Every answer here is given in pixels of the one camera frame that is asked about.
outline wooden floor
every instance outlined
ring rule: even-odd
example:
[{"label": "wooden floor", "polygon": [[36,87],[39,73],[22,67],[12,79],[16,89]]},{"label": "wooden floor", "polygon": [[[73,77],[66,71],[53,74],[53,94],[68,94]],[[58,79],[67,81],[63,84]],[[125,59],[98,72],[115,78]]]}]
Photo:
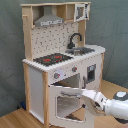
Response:
[{"label": "wooden floor", "polygon": [[[102,93],[109,99],[118,91],[126,91],[128,89],[122,88],[110,82],[102,80]],[[83,109],[74,113],[78,118],[81,118]],[[44,128],[44,126],[36,120],[32,115],[23,109],[16,110],[6,116],[0,118],[0,128]],[[113,117],[96,117],[95,128],[128,128],[128,125],[118,123]]]}]

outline open oven door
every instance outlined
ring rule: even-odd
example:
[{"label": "open oven door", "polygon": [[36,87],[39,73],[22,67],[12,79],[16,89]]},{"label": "open oven door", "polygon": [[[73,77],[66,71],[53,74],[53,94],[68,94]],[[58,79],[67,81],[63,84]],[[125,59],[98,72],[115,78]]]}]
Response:
[{"label": "open oven door", "polygon": [[49,86],[49,123],[51,125],[65,128],[94,128],[94,116],[83,108],[82,119],[79,115],[82,107],[81,95],[83,92],[79,88],[64,87],[62,85]]}]

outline cabinet door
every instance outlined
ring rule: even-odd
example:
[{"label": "cabinet door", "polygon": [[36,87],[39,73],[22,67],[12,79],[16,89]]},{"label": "cabinet door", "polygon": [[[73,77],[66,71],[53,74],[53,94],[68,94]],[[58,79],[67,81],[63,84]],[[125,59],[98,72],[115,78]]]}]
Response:
[{"label": "cabinet door", "polygon": [[82,61],[80,79],[83,79],[82,88],[99,91],[102,54]]},{"label": "cabinet door", "polygon": [[85,4],[75,4],[74,22],[84,20],[85,18]]},{"label": "cabinet door", "polygon": [[94,116],[88,110],[83,113],[83,120],[69,118],[71,113],[81,108],[80,98],[77,96],[82,94],[82,91],[78,88],[49,86],[49,123],[51,125],[65,128],[94,128]]}]

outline sink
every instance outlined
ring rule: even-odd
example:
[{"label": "sink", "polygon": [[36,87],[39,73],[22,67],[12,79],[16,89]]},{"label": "sink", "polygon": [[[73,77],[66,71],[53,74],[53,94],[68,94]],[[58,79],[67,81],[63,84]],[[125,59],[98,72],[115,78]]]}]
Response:
[{"label": "sink", "polygon": [[78,48],[68,49],[65,51],[65,53],[72,54],[75,56],[80,56],[80,55],[85,55],[87,53],[94,52],[94,51],[95,50],[91,48],[78,47]]}]

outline knob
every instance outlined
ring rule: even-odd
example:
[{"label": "knob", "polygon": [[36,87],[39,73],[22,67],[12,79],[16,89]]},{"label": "knob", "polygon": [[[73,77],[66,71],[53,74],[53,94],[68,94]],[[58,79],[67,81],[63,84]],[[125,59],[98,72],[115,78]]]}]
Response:
[{"label": "knob", "polygon": [[58,79],[59,77],[60,77],[60,74],[58,74],[58,73],[55,73],[55,74],[54,74],[54,78],[55,78],[55,79]]},{"label": "knob", "polygon": [[76,70],[77,70],[77,67],[73,67],[73,68],[72,68],[72,71],[73,71],[73,72],[76,72]]}]

